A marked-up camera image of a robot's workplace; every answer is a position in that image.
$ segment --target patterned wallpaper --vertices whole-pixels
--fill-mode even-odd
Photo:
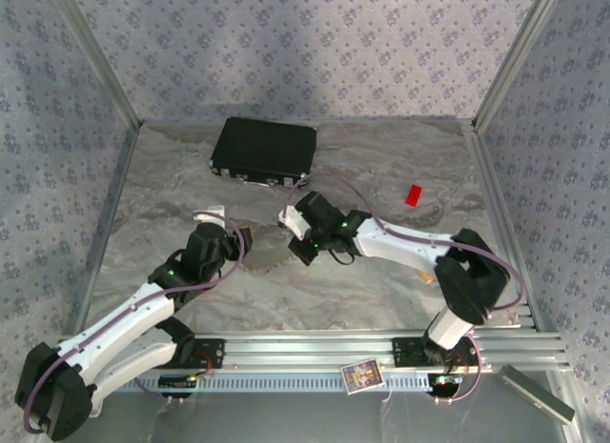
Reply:
[[[53,2],[0,1],[0,441],[14,442],[24,358],[77,309],[128,129]]]
[[[473,117],[532,0],[78,0],[144,121]]]
[[[485,131],[536,297],[610,441],[610,0],[560,0]]]

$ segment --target purple cable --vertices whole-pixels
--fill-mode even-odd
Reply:
[[[182,287],[171,288],[171,289],[164,289],[162,291],[155,292],[155,293],[152,293],[151,295],[141,298],[140,300],[138,300],[137,302],[135,302],[132,305],[132,307],[134,307],[134,310],[132,310],[132,307],[129,307],[126,310],[124,310],[123,312],[119,313],[117,316],[115,316],[113,319],[111,319],[109,322],[107,322],[104,326],[100,327],[96,332],[91,334],[89,337],[85,338],[78,346],[75,346],[73,349],[71,349],[70,351],[68,351],[64,355],[62,355],[60,358],[58,358],[40,376],[38,381],[36,381],[36,384],[32,388],[30,396],[28,397],[28,400],[26,401],[26,406],[24,407],[24,413],[23,413],[23,427],[26,430],[26,432],[28,432],[28,433],[42,433],[43,432],[41,429],[35,429],[31,426],[31,424],[30,424],[31,408],[33,406],[34,400],[36,399],[36,396],[40,393],[40,390],[42,389],[42,387],[45,384],[45,382],[47,381],[47,379],[49,379],[49,377],[52,375],[52,373],[63,362],[65,362],[67,359],[69,359],[70,357],[75,355],[77,352],[82,352],[83,349],[85,349],[93,341],[95,341],[102,333],[105,333],[109,329],[111,329],[112,326],[114,326],[118,321],[123,319],[127,314],[136,311],[139,306],[145,305],[148,302],[154,300],[155,298],[163,296],[163,295],[167,295],[168,293],[205,291],[209,288],[213,288],[214,286],[217,286],[218,284],[220,284],[224,280],[226,280],[229,276],[231,276],[237,270],[237,268],[241,265],[242,261],[244,260],[244,255],[245,255],[245,251],[246,251],[246,243],[244,241],[243,235],[239,231],[239,227],[235,224],[235,222],[233,220],[229,219],[228,217],[222,216],[220,214],[216,214],[215,212],[198,211],[198,213],[206,214],[208,216],[215,217],[216,219],[220,219],[221,221],[226,222],[227,224],[229,224],[231,229],[235,232],[235,235],[237,235],[237,241],[239,242],[239,256],[237,257],[237,261],[235,262],[235,265],[233,265],[231,267],[231,269],[226,274],[221,276],[220,278],[214,279],[207,283],[195,284],[192,286],[182,286]]]
[[[156,398],[158,400],[163,400],[164,402],[167,402],[168,399],[165,398],[162,394],[160,393],[156,393],[155,391],[151,391],[149,388],[147,388],[146,386],[144,386],[144,383],[142,381],[140,381],[140,378],[136,377],[133,379],[133,382],[137,385],[138,388],[140,388],[142,390],[143,393],[145,393],[146,395],[152,397],[152,398]]]
[[[494,307],[492,309],[492,311],[498,312],[500,310],[508,310],[509,308],[513,308],[513,307],[515,307],[516,305],[519,304],[519,302],[521,301],[521,299],[525,295],[525,289],[526,289],[525,279],[523,279],[523,276],[521,275],[521,273],[519,273],[519,271],[515,267],[513,267],[511,264],[509,264],[507,261],[505,261],[504,259],[502,259],[500,257],[497,257],[492,252],[488,252],[488,251],[483,250],[481,248],[477,248],[476,246],[471,246],[471,245],[466,245],[466,244],[463,244],[463,243],[458,243],[456,241],[431,240],[431,239],[428,239],[428,238],[422,238],[422,237],[419,237],[419,236],[412,236],[412,235],[407,235],[405,233],[400,233],[400,232],[393,231],[392,229],[386,227],[385,224],[383,224],[383,221],[377,215],[376,210],[373,208],[372,204],[369,202],[369,200],[366,198],[366,196],[356,186],[354,186],[350,181],[348,181],[347,179],[342,178],[341,176],[338,176],[336,174],[332,174],[332,173],[329,173],[329,172],[326,172],[326,171],[317,172],[316,174],[332,176],[333,178],[338,179],[343,184],[345,184],[350,189],[352,189],[352,191],[354,191],[356,193],[356,195],[358,197],[360,197],[362,202],[364,202],[364,205],[366,206],[366,208],[371,213],[371,216],[375,220],[376,224],[384,232],[389,233],[390,235],[395,236],[397,238],[401,238],[403,240],[411,241],[413,243],[418,243],[418,244],[421,244],[421,245],[444,246],[444,247],[447,247],[447,248],[458,248],[460,250],[464,250],[464,251],[468,251],[468,252],[474,252],[475,254],[481,255],[481,256],[489,259],[489,260],[492,260],[492,261],[496,262],[497,264],[502,266],[504,269],[506,269],[509,273],[511,273],[515,277],[515,279],[518,282],[518,292],[517,292],[518,295],[517,295],[517,298],[515,300],[513,300],[512,302],[507,303],[506,305],[500,305],[498,307]],[[283,211],[283,217],[284,218],[286,218],[286,211],[288,209],[288,205],[290,203],[290,199],[292,198],[293,193],[295,193],[297,188],[299,188],[303,184],[305,184],[309,180],[310,177],[311,177],[310,174],[303,176],[291,188],[290,192],[288,193],[288,196],[286,197],[286,203],[284,204],[284,211]]]
[[[463,400],[464,398],[466,398],[468,395],[470,395],[471,393],[473,393],[475,391],[475,389],[478,386],[478,382],[480,381],[480,376],[482,375],[483,361],[480,358],[480,348],[478,347],[478,344],[475,341],[475,338],[470,333],[466,333],[464,336],[470,340],[470,342],[473,344],[473,347],[475,348],[475,351],[477,352],[477,364],[478,364],[477,376],[475,376],[475,382],[472,384],[470,389],[468,391],[466,391],[465,393],[463,393],[462,395],[459,395],[457,397],[451,397],[451,398],[437,397],[439,400],[441,400],[443,402],[448,402],[448,403],[457,402],[459,400]]]

